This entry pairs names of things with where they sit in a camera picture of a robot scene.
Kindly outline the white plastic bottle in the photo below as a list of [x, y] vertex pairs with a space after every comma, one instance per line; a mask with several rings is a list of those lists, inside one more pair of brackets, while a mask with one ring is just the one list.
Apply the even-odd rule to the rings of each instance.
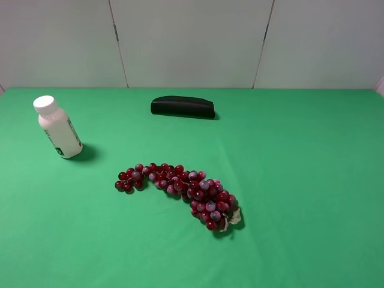
[[56, 100], [50, 95], [43, 95], [33, 101], [33, 106], [38, 113], [38, 123], [56, 152], [65, 159], [80, 154], [82, 142], [68, 114], [58, 106]]

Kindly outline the black glasses case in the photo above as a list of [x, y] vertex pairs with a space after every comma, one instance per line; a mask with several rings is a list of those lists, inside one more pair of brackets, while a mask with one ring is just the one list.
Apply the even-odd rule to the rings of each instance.
[[187, 116], [193, 118], [214, 119], [214, 103], [196, 97], [168, 95], [155, 98], [150, 110], [156, 115]]

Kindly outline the red grape bunch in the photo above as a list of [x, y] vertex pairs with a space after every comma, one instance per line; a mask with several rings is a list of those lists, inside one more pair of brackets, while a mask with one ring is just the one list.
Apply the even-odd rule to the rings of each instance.
[[118, 173], [115, 189], [130, 194], [142, 190], [147, 182], [189, 204], [191, 215], [210, 231], [223, 233], [242, 221], [237, 198], [219, 179], [208, 178], [202, 170], [188, 171], [181, 164], [138, 163]]

